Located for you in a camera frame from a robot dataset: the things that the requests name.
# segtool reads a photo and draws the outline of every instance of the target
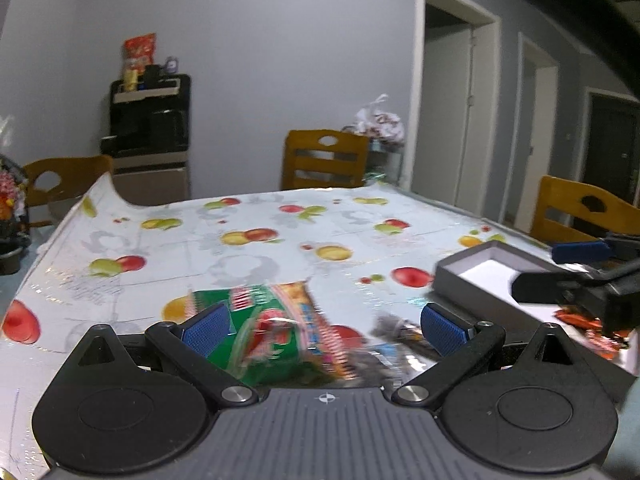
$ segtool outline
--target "gray ribbed plate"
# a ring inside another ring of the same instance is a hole
[[[56,469],[46,478],[84,477]],[[202,443],[177,460],[119,478],[524,480],[473,462],[431,413],[391,404],[377,388],[274,389],[260,404],[222,412]],[[606,480],[595,468],[558,478]]]

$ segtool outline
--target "tablecloth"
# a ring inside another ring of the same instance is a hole
[[[185,319],[192,290],[306,280],[331,323],[367,334],[378,309],[418,321],[436,262],[492,239],[548,259],[525,237],[383,184],[141,207],[105,175],[17,293],[40,329],[32,344],[0,340],[0,465],[19,479],[46,471],[31,412],[93,324],[140,333]]]

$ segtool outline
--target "open box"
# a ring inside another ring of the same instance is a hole
[[[531,314],[536,306],[518,304],[511,297],[511,282],[520,272],[545,270],[556,271],[558,267],[494,240],[440,260],[430,299],[465,320],[487,320],[501,325],[507,332],[507,344],[528,342],[543,321]],[[537,308],[547,312],[547,316],[558,309],[554,305]],[[551,317],[548,320],[558,322]],[[591,368],[597,368],[600,377],[607,377],[603,386],[611,397],[618,402],[622,400],[636,377],[588,348],[577,346]]]

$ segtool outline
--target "chip bag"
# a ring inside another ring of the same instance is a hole
[[[156,52],[156,34],[145,34],[129,38],[124,42],[126,63],[125,66],[136,70],[138,75],[145,71],[147,65],[153,64]]]
[[[250,386],[351,379],[342,340],[303,282],[193,293],[195,312],[223,303],[229,334],[208,359]]]

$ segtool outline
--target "silver screw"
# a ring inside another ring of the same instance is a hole
[[[422,386],[403,386],[398,390],[398,397],[407,402],[422,402],[429,397],[429,391]]]
[[[246,386],[229,386],[222,390],[222,398],[228,402],[241,404],[251,399],[253,392]]]

